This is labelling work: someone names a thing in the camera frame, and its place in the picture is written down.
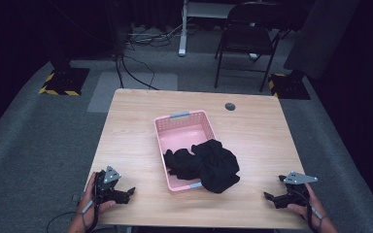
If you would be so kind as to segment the pink plastic basket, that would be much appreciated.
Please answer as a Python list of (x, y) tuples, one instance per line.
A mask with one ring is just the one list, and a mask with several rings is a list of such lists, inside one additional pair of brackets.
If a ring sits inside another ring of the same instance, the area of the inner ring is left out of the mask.
[[(167, 116), (159, 116), (154, 120), (156, 138), (164, 159), (164, 153), (168, 150), (190, 149), (193, 145), (199, 145), (211, 139), (216, 139), (210, 120), (203, 110), (181, 112)], [(170, 169), (162, 161), (167, 186), (173, 192), (187, 191), (201, 188), (199, 179), (180, 180), (176, 175), (170, 175)]]

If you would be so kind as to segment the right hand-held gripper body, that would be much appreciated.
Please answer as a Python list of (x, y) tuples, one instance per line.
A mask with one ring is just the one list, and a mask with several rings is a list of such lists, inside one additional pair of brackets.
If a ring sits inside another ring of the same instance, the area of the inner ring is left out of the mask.
[(285, 195), (281, 195), (284, 203), (283, 208), (285, 208), (288, 204), (306, 206), (310, 195), (305, 184), (315, 183), (317, 180), (317, 177), (291, 171), (287, 175), (286, 180), (282, 182), (287, 189), (287, 193)]

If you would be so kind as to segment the grey padded panel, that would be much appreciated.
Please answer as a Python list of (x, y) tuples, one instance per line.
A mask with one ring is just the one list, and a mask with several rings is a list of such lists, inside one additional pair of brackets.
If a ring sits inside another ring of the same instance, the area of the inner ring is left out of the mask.
[(316, 0), (284, 64), (290, 79), (322, 77), (359, 2)]

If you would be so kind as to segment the black garment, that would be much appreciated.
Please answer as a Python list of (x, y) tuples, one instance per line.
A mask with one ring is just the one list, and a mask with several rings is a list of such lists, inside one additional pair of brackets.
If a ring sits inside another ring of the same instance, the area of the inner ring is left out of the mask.
[(240, 181), (235, 154), (215, 139), (192, 145), (190, 150), (167, 150), (163, 159), (170, 176), (183, 181), (199, 179), (204, 188), (217, 194)]

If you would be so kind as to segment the white desk frame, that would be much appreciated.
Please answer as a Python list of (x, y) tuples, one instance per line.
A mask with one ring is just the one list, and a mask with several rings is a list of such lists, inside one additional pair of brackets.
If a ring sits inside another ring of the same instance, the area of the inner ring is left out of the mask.
[(187, 54), (187, 20), (190, 17), (225, 19), (233, 7), (233, 4), (201, 3), (184, 0), (178, 55), (184, 57)]

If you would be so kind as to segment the black folding chair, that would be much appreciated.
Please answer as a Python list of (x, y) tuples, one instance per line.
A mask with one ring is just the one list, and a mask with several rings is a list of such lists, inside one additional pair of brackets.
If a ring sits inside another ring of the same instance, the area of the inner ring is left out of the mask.
[(268, 78), (270, 67), (278, 47), (280, 36), (287, 28), (288, 9), (284, 3), (250, 1), (233, 7), (223, 25), (220, 43), (215, 54), (218, 61), (214, 87), (218, 87), (222, 58), (225, 51), (236, 53), (255, 53), (259, 60), (263, 55), (269, 57), (263, 70), (259, 88), (262, 91)]

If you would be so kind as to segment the person's left hand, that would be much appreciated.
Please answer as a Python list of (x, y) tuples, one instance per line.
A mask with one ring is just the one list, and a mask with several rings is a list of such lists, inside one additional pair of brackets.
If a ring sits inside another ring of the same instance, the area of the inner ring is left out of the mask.
[[(96, 173), (93, 172), (86, 184), (84, 195), (77, 209), (77, 213), (81, 217), (81, 223), (83, 223), (85, 226), (90, 226), (94, 221), (94, 205), (90, 204), (90, 202), (94, 199), (92, 189), (94, 187), (95, 178)], [(104, 214), (115, 205), (115, 201), (107, 201), (102, 203), (98, 208), (98, 214)]]

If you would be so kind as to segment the black striped stand base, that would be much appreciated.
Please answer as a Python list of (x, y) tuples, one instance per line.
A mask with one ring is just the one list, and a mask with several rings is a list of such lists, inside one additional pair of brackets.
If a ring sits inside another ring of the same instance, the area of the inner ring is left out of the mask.
[(40, 94), (80, 96), (88, 68), (71, 68), (67, 71), (53, 70), (40, 88)]
[(311, 99), (303, 81), (293, 81), (284, 74), (271, 74), (268, 78), (268, 86), (271, 95), (279, 99)]

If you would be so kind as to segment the black tripod stand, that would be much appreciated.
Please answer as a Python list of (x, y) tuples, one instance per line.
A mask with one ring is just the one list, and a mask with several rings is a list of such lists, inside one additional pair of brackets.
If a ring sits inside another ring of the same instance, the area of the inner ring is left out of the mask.
[(122, 74), (120, 71), (120, 62), (122, 59), (126, 38), (125, 18), (119, 0), (105, 0), (105, 8), (113, 40), (113, 60), (115, 61), (116, 71), (119, 77), (119, 87), (124, 88)]

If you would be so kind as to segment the person's right hand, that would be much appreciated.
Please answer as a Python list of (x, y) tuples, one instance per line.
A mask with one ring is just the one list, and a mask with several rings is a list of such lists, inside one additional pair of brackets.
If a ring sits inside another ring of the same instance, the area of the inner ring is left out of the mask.
[(315, 194), (314, 190), (311, 186), (307, 183), (305, 184), (308, 193), (310, 195), (309, 198), (309, 206), (311, 207), (311, 213), (308, 213), (308, 207), (299, 206), (296, 204), (288, 204), (287, 208), (295, 214), (302, 216), (304, 219), (309, 221), (312, 224), (312, 216), (317, 216), (322, 218), (323, 216), (327, 216), (325, 209), (323, 208), (322, 202)]

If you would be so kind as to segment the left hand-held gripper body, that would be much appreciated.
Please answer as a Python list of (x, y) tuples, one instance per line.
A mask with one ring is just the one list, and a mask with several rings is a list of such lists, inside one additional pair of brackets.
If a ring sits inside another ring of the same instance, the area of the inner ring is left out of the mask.
[(126, 191), (115, 190), (121, 175), (111, 165), (96, 174), (93, 194), (95, 203), (100, 205), (107, 201), (115, 201), (119, 196), (128, 195)]

